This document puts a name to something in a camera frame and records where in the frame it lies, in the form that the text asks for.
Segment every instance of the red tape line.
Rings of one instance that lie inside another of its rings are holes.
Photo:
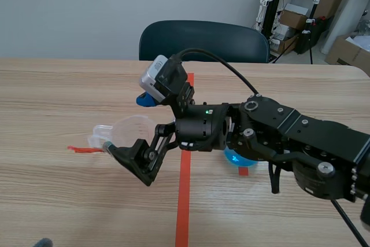
[[[194,86],[194,74],[188,73],[187,79]],[[180,163],[179,199],[177,201],[176,247],[188,247],[189,210],[190,210],[190,165],[191,152],[182,150]]]
[[[239,176],[248,176],[248,167],[239,167]]]

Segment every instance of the chair backrest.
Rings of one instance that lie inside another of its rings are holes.
[[[150,24],[140,39],[139,59],[170,57],[196,47],[210,51],[228,62],[268,63],[269,43],[251,28],[211,21],[167,20]],[[186,61],[213,61],[203,54],[189,54]]]

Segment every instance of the floor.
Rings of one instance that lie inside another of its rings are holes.
[[[328,65],[325,62],[326,55],[320,52],[319,45],[312,48],[312,60],[314,64]],[[310,64],[310,52],[306,51],[304,54],[297,54],[292,51],[286,55],[283,55],[276,62],[277,64]]]

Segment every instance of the white sink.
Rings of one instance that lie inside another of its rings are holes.
[[[349,34],[356,29],[356,26],[366,9],[369,0],[347,0],[340,13],[334,17],[330,32],[321,48],[321,52],[328,54],[336,37]]]

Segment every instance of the plastic cup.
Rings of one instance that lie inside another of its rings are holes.
[[[117,147],[132,147],[137,139],[145,139],[150,145],[156,123],[147,116],[131,116],[112,126],[95,126],[88,143],[92,148],[101,148],[104,142],[111,141]]]

